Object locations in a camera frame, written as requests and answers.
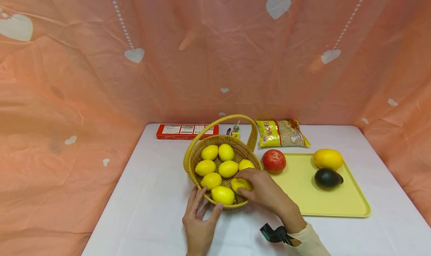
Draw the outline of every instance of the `fabric backdrop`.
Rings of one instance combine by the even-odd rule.
[[[80,255],[145,125],[228,114],[358,126],[430,224],[429,16],[431,0],[0,0],[1,254]]]

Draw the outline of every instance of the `red box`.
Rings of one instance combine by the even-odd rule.
[[[208,124],[162,124],[157,130],[157,139],[193,140]],[[218,135],[218,125],[208,130],[201,140]]]

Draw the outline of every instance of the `sleeve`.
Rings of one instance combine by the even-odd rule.
[[[296,234],[289,234],[301,242],[297,247],[284,244],[288,256],[331,256],[320,241],[313,227],[307,223],[306,228]]]

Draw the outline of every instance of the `plastic bag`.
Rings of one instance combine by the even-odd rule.
[[[310,146],[297,120],[256,120],[256,123],[259,126],[261,147]]]

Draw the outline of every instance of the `food package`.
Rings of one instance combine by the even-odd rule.
[[[297,120],[256,120],[259,144],[265,146],[310,146]]]
[[[193,140],[208,124],[161,124],[157,130],[157,139]],[[218,135],[218,125],[209,129],[201,139]]]

